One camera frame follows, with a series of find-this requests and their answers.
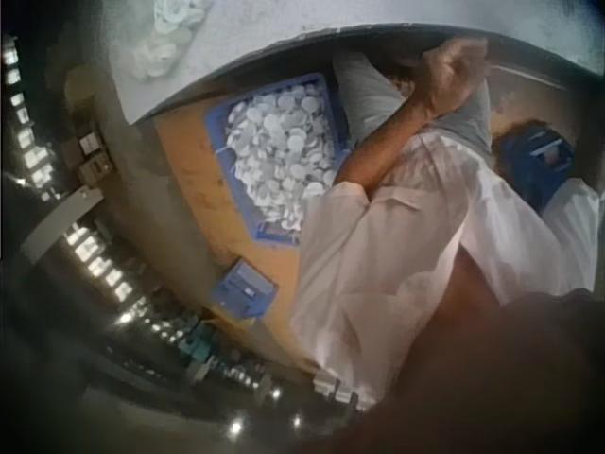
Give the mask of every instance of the sleeve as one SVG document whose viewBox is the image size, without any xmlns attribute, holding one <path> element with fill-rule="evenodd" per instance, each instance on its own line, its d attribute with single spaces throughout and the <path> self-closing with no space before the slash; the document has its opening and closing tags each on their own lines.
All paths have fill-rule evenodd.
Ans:
<svg viewBox="0 0 605 454">
<path fill-rule="evenodd" d="M 560 241 L 572 287 L 593 290 L 600 223 L 598 194 L 579 178 L 565 182 L 542 218 Z"/>
<path fill-rule="evenodd" d="M 343 248 L 369 204 L 359 184 L 344 182 L 306 207 L 290 326 L 321 365 L 348 356 L 348 345 L 354 342 L 344 313 L 332 303 Z"/>
</svg>

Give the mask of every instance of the gray pants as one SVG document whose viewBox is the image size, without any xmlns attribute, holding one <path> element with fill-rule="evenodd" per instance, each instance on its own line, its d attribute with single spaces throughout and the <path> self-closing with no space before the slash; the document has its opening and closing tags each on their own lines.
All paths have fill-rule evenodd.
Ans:
<svg viewBox="0 0 605 454">
<path fill-rule="evenodd" d="M 333 65 L 349 132 L 358 144 L 387 121 L 406 99 L 361 53 L 337 54 Z M 434 120 L 429 128 L 451 135 L 492 164 L 490 111 L 490 95 L 484 82 L 462 107 Z"/>
</svg>

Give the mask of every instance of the white garment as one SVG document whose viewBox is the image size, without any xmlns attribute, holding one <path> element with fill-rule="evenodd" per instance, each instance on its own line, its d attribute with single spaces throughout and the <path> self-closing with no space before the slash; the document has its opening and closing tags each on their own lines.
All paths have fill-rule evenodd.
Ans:
<svg viewBox="0 0 605 454">
<path fill-rule="evenodd" d="M 462 244 L 501 304 L 592 289 L 598 197 L 566 183 L 541 219 L 472 150 L 414 136 L 369 201 L 341 183 L 309 202 L 291 326 L 328 373 L 381 398 L 429 321 Z"/>
</svg>

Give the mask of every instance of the factory floor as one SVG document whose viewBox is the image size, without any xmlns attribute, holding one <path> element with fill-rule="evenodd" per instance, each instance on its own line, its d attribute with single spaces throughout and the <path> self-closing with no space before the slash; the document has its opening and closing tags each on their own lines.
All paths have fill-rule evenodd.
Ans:
<svg viewBox="0 0 605 454">
<path fill-rule="evenodd" d="M 289 328 L 298 252 L 251 240 L 203 125 L 206 110 L 222 98 L 188 104 L 131 127 L 111 80 L 102 79 L 97 111 L 118 169 L 103 188 L 114 223 L 187 305 L 213 307 L 225 330 L 284 370 L 312 371 L 313 362 Z M 581 112 L 576 94 L 502 71 L 494 71 L 488 82 L 493 137 L 541 120 L 575 142 Z M 240 257 L 279 288 L 262 320 L 237 323 L 209 296 Z"/>
</svg>

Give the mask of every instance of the hand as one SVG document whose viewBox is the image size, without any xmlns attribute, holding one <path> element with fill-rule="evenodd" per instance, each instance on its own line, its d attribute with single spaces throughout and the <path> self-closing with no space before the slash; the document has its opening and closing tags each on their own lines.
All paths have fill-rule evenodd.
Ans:
<svg viewBox="0 0 605 454">
<path fill-rule="evenodd" d="M 487 44 L 456 38 L 425 52 L 410 100 L 420 103 L 429 119 L 460 107 L 485 78 Z"/>
</svg>

